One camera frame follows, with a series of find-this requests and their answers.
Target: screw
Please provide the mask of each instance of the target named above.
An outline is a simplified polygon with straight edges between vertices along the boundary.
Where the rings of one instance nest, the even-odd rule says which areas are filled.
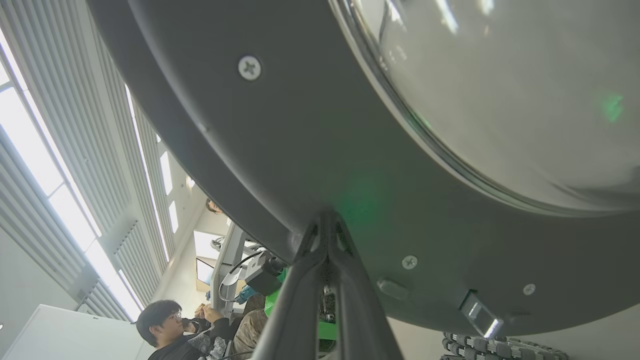
[[[262,66],[258,59],[251,55],[247,55],[240,59],[238,63],[238,71],[245,80],[253,81],[260,77]]]
[[[524,289],[522,289],[522,292],[524,293],[524,295],[531,295],[536,291],[536,285],[535,284],[529,284],[527,286],[524,287]]]
[[[411,270],[418,265],[418,258],[413,255],[409,255],[402,260],[402,267]]]

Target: hand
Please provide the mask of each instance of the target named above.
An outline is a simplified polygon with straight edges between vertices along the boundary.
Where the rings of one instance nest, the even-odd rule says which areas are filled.
[[[222,315],[219,312],[215,311],[214,309],[211,309],[210,305],[204,306],[202,310],[204,312],[204,318],[207,319],[207,321],[212,324],[216,322],[216,320],[222,318]]]
[[[199,319],[204,319],[204,310],[202,309],[203,307],[205,307],[205,304],[200,304],[193,316]]]

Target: transparent dome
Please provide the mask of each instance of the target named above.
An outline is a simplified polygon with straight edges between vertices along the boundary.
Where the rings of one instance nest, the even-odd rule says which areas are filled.
[[[410,120],[474,176],[549,208],[640,208],[640,2],[347,7]]]

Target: metal bracket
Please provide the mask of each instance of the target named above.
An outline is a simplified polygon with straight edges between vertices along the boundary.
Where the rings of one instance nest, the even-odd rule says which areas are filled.
[[[320,293],[336,294],[332,359],[402,359],[378,296],[339,214],[321,213],[301,236],[273,314],[252,359],[316,359]]]

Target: patterned sleeve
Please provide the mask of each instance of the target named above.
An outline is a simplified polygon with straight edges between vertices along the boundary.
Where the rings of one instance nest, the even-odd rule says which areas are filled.
[[[212,343],[207,332],[201,332],[189,339],[187,343],[200,351],[202,356],[199,360],[218,360],[225,355],[227,350],[227,342],[223,338],[218,336]]]

